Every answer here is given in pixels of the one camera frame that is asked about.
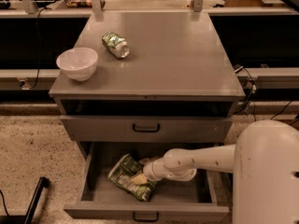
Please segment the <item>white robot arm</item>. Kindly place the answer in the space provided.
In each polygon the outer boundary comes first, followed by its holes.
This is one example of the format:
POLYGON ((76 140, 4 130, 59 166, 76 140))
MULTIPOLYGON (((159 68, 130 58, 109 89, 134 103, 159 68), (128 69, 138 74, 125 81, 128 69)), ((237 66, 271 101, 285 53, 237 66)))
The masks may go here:
POLYGON ((251 123, 234 145, 173 148, 143 160, 137 185, 162 179, 189 181, 195 171, 233 175, 233 224, 299 223, 299 132, 276 120, 251 123))

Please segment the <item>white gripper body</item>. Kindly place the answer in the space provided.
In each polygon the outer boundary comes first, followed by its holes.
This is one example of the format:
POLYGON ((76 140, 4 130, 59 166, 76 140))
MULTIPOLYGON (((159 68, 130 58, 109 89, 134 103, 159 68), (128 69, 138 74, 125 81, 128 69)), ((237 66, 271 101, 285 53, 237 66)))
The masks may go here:
POLYGON ((143 174, 150 181, 160 181, 164 178, 164 162, 162 158, 143 166, 143 174))

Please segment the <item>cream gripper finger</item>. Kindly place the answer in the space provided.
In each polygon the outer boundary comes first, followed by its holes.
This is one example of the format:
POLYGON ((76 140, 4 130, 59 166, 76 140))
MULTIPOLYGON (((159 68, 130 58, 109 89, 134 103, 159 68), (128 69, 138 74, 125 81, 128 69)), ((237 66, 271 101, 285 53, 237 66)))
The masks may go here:
POLYGON ((138 172, 130 178, 130 181, 135 185, 144 185, 148 183, 148 179, 142 172, 138 172))
POLYGON ((158 156, 151 157, 151 158, 143 158, 143 159, 139 160, 138 163, 141 165, 147 165, 148 163, 153 162, 157 159, 158 159, 158 156))

